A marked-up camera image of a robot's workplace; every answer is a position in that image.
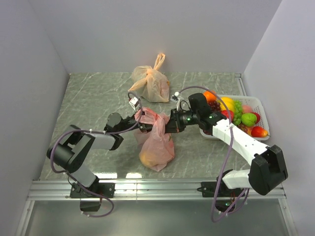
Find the pink plastic bag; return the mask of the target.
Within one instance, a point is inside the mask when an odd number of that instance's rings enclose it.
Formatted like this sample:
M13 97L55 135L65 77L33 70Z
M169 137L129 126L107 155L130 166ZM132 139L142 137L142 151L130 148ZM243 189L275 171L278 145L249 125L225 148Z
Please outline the pink plastic bag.
M139 159L141 163L156 172L164 169L168 162L175 157L174 142L170 134L166 133L165 125L169 122L169 116L165 113L156 113L152 109L144 107L143 113L138 111L135 119L142 124L152 125L150 132L134 131L134 137L141 148Z

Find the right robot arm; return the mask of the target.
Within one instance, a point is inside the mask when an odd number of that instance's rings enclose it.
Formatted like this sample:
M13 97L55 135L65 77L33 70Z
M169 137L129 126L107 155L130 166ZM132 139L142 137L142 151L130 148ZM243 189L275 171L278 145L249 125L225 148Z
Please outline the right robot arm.
M166 133L179 133L189 125L198 125L212 136L231 144L250 165L248 170L229 170L218 177L217 191L228 196L234 189L252 188L260 195L271 190L288 178L283 151L277 145L268 146L249 136L220 112L214 112L201 93L189 96L190 109L171 110Z

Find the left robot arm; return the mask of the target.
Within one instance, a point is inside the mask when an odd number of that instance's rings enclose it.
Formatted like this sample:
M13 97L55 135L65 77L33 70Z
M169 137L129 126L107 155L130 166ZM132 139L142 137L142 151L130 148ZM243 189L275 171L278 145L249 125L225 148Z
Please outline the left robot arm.
M104 128L104 132L83 132L79 127L70 125L57 146L47 150L47 157L53 157L53 162L62 167L78 183L73 183L76 192L82 192L89 198L97 194L108 197L106 189L99 183L99 178L89 170L84 161L91 149L116 150L123 142L123 131L138 130L141 133L150 132L151 124L137 123L134 116L122 118L119 113L112 113Z

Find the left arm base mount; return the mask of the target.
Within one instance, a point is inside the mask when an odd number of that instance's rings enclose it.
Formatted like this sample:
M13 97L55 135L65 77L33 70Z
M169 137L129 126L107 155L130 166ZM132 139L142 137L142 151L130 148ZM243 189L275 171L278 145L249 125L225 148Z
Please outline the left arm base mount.
M111 200L114 197L115 183L97 182L85 188L78 183L71 184L70 198L80 199L80 210L83 214L90 217L103 217L109 215L114 210L114 203ZM110 210L103 215L91 215L100 210L103 200L107 200L110 204Z

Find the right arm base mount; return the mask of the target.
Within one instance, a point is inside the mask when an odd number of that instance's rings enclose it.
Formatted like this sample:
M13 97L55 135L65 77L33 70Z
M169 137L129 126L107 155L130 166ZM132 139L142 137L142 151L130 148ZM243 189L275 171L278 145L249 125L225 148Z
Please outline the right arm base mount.
M201 186L197 188L198 192L201 192L203 198L213 198L217 182L216 181L204 181L201 182ZM224 183L220 184L218 197L229 197L228 200L217 200L215 203L215 209L220 212L226 211L229 206L235 201L242 193L243 189L228 189Z

